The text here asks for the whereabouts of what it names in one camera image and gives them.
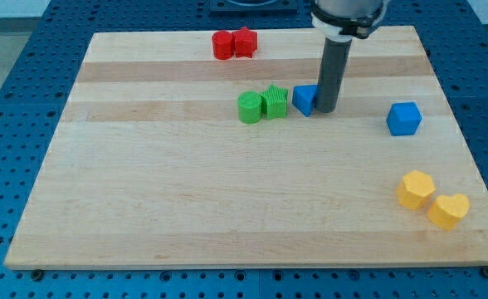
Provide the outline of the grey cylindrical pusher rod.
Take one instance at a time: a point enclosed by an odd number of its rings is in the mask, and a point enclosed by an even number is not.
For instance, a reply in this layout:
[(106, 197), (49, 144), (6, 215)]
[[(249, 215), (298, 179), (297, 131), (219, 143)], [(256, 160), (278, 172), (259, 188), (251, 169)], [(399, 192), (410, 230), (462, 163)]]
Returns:
[(336, 108), (350, 47), (351, 41), (325, 39), (314, 101), (314, 107), (319, 112), (331, 113)]

